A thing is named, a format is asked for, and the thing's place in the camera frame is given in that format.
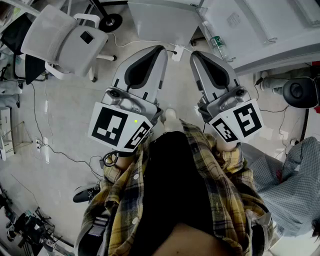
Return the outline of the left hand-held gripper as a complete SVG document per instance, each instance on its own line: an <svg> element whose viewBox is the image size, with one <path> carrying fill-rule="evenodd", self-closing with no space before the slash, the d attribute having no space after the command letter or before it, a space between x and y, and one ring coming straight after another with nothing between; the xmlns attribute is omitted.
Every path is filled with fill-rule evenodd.
<svg viewBox="0 0 320 256"><path fill-rule="evenodd" d="M139 50L116 70L117 87L108 87L93 108L88 137L113 150L132 153L156 125L162 109L157 96L168 63L165 47ZM128 92L120 89L128 87Z"/></svg>

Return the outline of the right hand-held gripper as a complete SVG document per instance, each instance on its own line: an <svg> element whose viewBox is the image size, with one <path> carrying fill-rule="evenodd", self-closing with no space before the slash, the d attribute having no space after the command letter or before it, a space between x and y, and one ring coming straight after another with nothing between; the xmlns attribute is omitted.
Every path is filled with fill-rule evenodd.
<svg viewBox="0 0 320 256"><path fill-rule="evenodd" d="M198 110L204 122L227 144L244 142L264 126L255 99L252 99L232 67L214 54L193 51L190 66L203 98ZM217 97L217 90L229 91Z"/></svg>

